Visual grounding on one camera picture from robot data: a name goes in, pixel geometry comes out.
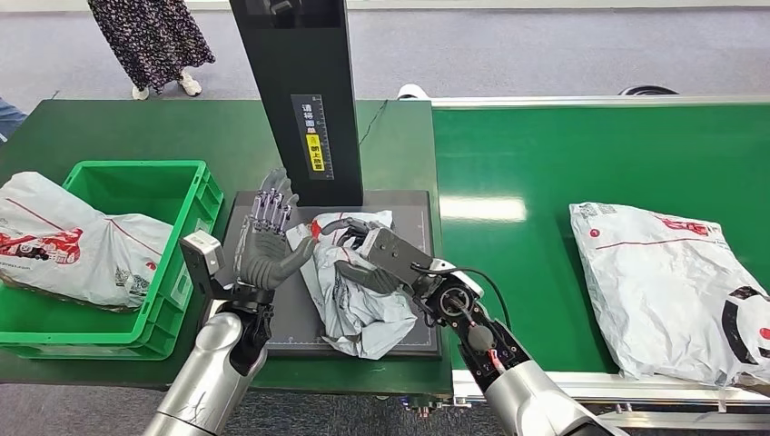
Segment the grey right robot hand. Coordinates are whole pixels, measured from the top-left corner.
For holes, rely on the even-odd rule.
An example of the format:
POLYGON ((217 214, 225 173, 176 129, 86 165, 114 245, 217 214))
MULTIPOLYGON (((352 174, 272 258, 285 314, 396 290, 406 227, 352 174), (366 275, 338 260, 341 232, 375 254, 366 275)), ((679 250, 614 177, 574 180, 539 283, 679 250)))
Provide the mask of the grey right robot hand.
POLYGON ((399 237, 390 228, 347 217, 321 228, 321 234, 341 231, 353 240, 360 259, 334 263, 341 277, 380 294, 403 291, 418 298, 434 290, 440 279, 427 273, 433 258, 399 237))

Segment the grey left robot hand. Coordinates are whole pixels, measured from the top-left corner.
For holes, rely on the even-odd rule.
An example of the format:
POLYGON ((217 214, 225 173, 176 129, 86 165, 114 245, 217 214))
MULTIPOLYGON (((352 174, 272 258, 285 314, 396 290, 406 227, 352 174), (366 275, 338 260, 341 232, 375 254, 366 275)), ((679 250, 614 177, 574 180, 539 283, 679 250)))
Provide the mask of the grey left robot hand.
POLYGON ((292 248, 286 236, 298 201, 285 168, 275 168, 265 176, 236 246, 233 271, 237 282, 272 291, 309 261, 317 241, 306 236, 292 248))

